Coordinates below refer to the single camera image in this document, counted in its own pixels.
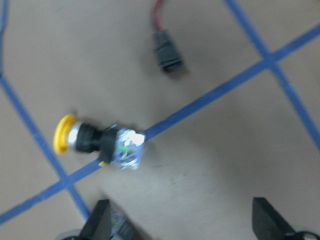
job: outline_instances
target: metal bolt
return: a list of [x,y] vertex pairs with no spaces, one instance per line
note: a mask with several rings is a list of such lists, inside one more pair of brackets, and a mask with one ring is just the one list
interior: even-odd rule
[[303,239],[304,240],[317,240],[317,237],[315,235],[310,234],[310,233],[306,233],[305,235],[303,235]]

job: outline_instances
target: beige floor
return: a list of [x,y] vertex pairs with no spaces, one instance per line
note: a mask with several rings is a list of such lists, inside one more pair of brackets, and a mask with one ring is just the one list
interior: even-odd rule
[[[320,22],[317,0],[240,0],[273,51]],[[168,0],[163,19],[186,68],[153,52],[153,0],[10,1],[4,72],[51,145],[74,112],[145,130],[261,60],[222,1]],[[280,62],[320,126],[320,38]],[[0,94],[0,211],[58,177]],[[97,155],[60,157],[71,174]],[[152,239],[254,240],[251,201],[267,197],[295,226],[320,232],[319,151],[269,71],[149,141],[136,171],[104,167],[75,186],[110,198]],[[55,239],[84,221],[66,191],[0,226],[0,238]]]

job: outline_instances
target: red cable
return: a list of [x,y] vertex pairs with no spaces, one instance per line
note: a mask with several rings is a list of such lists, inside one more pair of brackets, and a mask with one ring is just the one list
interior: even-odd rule
[[160,17],[160,8],[161,8],[162,2],[163,0],[156,0],[154,4],[153,12],[152,12],[154,25],[159,32],[165,30],[165,27],[162,24],[161,17]]

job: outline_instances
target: black connector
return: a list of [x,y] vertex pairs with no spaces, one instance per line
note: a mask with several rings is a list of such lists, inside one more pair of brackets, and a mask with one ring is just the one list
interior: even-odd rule
[[170,38],[167,30],[158,31],[154,35],[156,41],[156,53],[159,63],[165,72],[172,72],[183,64],[180,54]]

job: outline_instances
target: screw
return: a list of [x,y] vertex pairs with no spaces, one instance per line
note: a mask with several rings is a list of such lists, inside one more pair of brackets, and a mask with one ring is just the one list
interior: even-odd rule
[[317,240],[317,237],[315,235],[310,234],[310,233],[306,233],[305,235],[303,235],[303,239],[304,240]]

